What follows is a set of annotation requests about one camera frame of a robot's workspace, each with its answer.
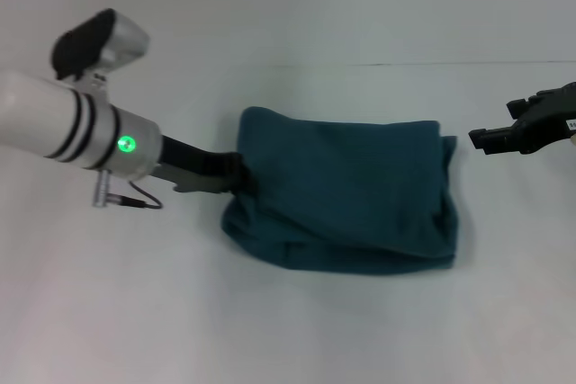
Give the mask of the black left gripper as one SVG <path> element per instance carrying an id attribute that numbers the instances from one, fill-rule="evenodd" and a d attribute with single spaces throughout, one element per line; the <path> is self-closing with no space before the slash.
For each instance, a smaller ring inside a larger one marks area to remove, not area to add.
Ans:
<path id="1" fill-rule="evenodd" d="M 257 179 L 245 165 L 243 156 L 236 152 L 214 153 L 162 136 L 162 149 L 155 167 L 155 177 L 175 183 L 168 176 L 176 169 L 184 178 L 193 174 L 230 181 L 231 192 L 257 192 Z"/>

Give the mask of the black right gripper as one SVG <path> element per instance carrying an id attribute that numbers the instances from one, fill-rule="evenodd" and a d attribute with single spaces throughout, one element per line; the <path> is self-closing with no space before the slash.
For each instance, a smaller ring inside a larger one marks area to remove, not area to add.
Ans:
<path id="1" fill-rule="evenodd" d="M 575 83 L 507 103 L 515 128 L 474 129 L 469 138 L 485 155 L 532 154 L 575 135 Z"/>

